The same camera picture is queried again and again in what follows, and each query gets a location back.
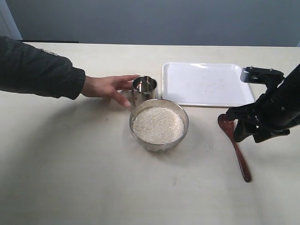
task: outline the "table surface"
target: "table surface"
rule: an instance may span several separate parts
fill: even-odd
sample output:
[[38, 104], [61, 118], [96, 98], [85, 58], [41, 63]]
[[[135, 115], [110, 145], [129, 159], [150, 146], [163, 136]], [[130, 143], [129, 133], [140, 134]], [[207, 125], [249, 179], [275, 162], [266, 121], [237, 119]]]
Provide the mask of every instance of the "table surface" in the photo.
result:
[[[300, 48], [31, 43], [71, 59], [90, 76], [140, 74], [161, 88], [166, 62], [233, 63], [286, 75]], [[257, 98], [263, 85], [251, 85]], [[72, 101], [0, 93], [0, 224], [293, 225], [300, 220], [300, 127], [286, 137], [240, 143], [245, 183], [217, 117], [185, 107], [190, 127], [175, 150], [145, 151], [130, 110], [107, 99]]]

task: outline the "brown spoon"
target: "brown spoon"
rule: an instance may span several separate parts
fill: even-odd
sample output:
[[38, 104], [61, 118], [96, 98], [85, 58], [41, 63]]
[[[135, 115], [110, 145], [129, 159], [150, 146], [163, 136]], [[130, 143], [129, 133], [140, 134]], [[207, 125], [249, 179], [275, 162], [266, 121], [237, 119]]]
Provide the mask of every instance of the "brown spoon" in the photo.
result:
[[230, 141], [232, 142], [232, 144], [234, 146], [234, 150], [235, 150], [236, 156], [238, 158], [238, 162], [239, 162], [239, 165], [240, 165], [240, 170], [242, 172], [244, 181], [245, 182], [250, 182], [252, 180], [252, 178], [251, 178], [251, 173], [249, 171], [248, 165], [247, 165], [247, 163], [246, 163], [246, 161], [245, 161], [245, 159], [244, 159], [237, 143], [235, 142], [235, 140], [233, 138], [233, 130], [234, 130], [233, 121], [228, 121], [226, 119], [226, 115], [221, 114], [217, 118], [217, 123], [219, 124], [221, 129], [224, 131], [224, 133], [227, 134], [227, 136], [229, 137]]

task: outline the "spoon handle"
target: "spoon handle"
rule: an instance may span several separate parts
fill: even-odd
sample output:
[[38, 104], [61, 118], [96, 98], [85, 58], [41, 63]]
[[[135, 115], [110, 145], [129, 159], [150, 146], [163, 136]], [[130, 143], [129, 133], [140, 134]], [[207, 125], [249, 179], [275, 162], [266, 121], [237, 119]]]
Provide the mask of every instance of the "spoon handle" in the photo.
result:
[[235, 154], [238, 158], [238, 162], [239, 162], [239, 165], [240, 165], [240, 170], [242, 172], [244, 181], [245, 182], [250, 182], [252, 180], [252, 177], [251, 177], [249, 167], [248, 167], [248, 165], [245, 161], [245, 158], [243, 157], [243, 154], [241, 153], [237, 143], [234, 140], [232, 140], [231, 138], [230, 138], [230, 140], [231, 140], [231, 142], [234, 146]]

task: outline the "finger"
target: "finger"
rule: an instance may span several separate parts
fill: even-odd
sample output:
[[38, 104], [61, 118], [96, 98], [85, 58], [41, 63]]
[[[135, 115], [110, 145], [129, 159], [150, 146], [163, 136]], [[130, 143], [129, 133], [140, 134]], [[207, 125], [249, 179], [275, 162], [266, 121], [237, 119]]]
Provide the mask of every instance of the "finger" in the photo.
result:
[[115, 92], [112, 95], [112, 98], [114, 100], [116, 100], [116, 102], [119, 103], [120, 105], [125, 106], [125, 107], [130, 107], [130, 102], [127, 100], [127, 98], [125, 98], [124, 96], [122, 96], [118, 92]]
[[131, 89], [131, 86], [132, 86], [132, 82], [129, 81], [129, 82], [125, 82], [125, 83], [118, 85], [116, 87], [116, 89], [117, 90], [129, 90], [129, 89]]
[[134, 79], [138, 78], [139, 75], [124, 75], [124, 76], [117, 76], [117, 82], [127, 82], [133, 81]]

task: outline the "rice grain on tray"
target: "rice grain on tray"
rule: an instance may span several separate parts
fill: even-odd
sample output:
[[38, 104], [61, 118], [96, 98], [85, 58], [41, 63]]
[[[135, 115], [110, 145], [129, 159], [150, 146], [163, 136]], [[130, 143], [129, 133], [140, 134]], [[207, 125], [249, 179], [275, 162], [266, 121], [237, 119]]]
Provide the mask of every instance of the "rice grain on tray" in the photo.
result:
[[134, 133], [152, 144], [167, 144], [179, 139], [184, 132], [183, 121], [173, 110], [152, 107], [142, 111], [133, 123]]

